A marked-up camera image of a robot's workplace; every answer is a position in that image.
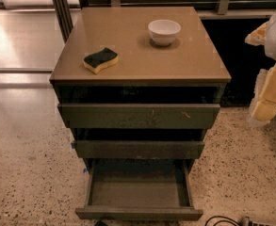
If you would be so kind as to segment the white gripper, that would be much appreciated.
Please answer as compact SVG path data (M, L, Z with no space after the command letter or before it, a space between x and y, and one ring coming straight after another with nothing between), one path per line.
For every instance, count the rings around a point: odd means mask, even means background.
M276 12L268 22L253 30L245 42L253 46L265 44L266 56L276 60ZM269 70L261 69L257 75L247 122L251 127L261 127L270 123L275 116L276 64Z

